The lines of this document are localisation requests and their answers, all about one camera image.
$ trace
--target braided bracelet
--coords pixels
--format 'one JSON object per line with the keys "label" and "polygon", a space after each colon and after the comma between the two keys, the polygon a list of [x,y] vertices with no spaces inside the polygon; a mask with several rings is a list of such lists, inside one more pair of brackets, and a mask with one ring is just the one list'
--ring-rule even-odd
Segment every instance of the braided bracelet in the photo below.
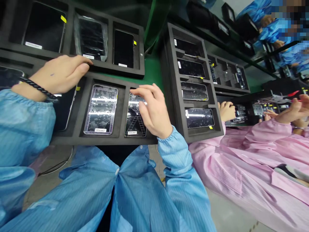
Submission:
{"label": "braided bracelet", "polygon": [[37,90],[39,90],[40,92],[44,93],[46,96],[48,96],[50,99],[52,100],[56,100],[57,97],[53,94],[51,94],[50,92],[46,91],[45,89],[43,89],[41,86],[37,85],[36,83],[34,83],[33,81],[31,81],[28,78],[25,77],[19,77],[19,79],[22,82],[26,82],[28,85],[31,85],[32,87],[36,88]]}

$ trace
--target gray floor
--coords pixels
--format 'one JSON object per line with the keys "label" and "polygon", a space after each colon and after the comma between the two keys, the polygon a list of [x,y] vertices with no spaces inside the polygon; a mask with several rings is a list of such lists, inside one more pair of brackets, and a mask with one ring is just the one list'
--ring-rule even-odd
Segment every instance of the gray floor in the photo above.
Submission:
{"label": "gray floor", "polygon": [[[155,145],[149,145],[150,158],[153,159],[157,166],[156,171],[158,176],[162,179],[164,175],[164,164],[160,155],[158,154]],[[68,159],[72,151],[71,146],[56,146],[51,152],[52,156],[40,167],[40,171],[45,171],[57,163]],[[23,209],[27,209],[33,202],[38,201],[41,197],[45,196],[53,188],[61,183],[58,178],[59,172],[71,164],[71,159],[59,170],[45,175],[39,176],[34,184],[31,186],[26,194]],[[218,232],[272,232],[273,230],[267,228],[259,223],[255,218],[245,213],[241,208],[234,203],[219,196],[207,189],[210,202],[211,202],[211,215],[216,225]]]}

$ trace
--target pink anti-static coat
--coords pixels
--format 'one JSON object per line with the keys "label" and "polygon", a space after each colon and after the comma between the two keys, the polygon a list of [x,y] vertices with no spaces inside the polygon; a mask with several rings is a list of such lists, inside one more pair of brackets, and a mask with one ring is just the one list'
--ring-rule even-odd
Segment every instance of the pink anti-static coat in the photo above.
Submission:
{"label": "pink anti-static coat", "polygon": [[249,131],[228,130],[226,136],[194,142],[189,146],[193,165],[206,187],[273,230],[309,231],[309,188],[273,170],[286,163],[309,173],[308,139],[291,130],[270,120]]}

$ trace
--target person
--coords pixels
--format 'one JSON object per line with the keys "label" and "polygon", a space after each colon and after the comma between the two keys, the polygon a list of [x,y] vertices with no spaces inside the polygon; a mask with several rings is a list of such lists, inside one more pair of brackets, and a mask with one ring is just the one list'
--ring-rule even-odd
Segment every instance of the person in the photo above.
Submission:
{"label": "person", "polygon": [[[227,197],[271,229],[281,232],[309,231],[309,219],[304,217],[309,213],[309,188],[306,185],[309,176],[298,169],[308,165],[272,151],[275,129],[278,133],[285,132],[291,121],[309,115],[309,97],[300,97],[302,102],[294,99],[288,111],[268,121],[272,127],[267,134],[259,136],[260,140],[250,139],[254,131],[246,132],[243,144],[247,149],[221,144],[224,136],[189,145],[193,166],[207,188]],[[223,102],[219,108],[225,132],[224,121],[235,118],[235,108],[231,102]],[[255,153],[258,145],[263,148]],[[296,178],[286,175],[283,172],[285,168],[291,170]]]}
{"label": "person", "polygon": [[[92,64],[82,56],[60,56],[30,79],[52,94],[65,93],[88,71],[87,63]],[[35,176],[28,166],[49,145],[55,112],[46,96],[26,83],[0,92],[1,232],[96,231],[110,201],[111,232],[216,231],[207,192],[184,138],[170,123],[163,93],[155,84],[130,92],[147,102],[140,102],[140,113],[158,137],[166,187],[147,146],[136,148],[120,167],[99,148],[79,146],[72,166],[59,174],[63,182],[22,213]]]}

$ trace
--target yellow sticker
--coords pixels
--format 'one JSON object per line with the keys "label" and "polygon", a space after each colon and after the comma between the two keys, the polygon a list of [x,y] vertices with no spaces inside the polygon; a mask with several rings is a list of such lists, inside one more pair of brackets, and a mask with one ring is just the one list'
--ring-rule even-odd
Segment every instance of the yellow sticker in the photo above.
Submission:
{"label": "yellow sticker", "polygon": [[65,17],[61,16],[60,18],[64,23],[67,23],[67,20],[65,19]]}

